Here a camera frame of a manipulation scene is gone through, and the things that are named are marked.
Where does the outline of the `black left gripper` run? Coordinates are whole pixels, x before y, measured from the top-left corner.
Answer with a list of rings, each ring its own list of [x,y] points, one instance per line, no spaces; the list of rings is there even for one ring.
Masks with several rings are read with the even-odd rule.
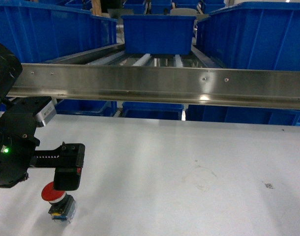
[[[75,191],[79,188],[84,166],[86,146],[66,144],[54,150],[36,150],[31,158],[31,168],[54,168],[53,188],[59,191]]]

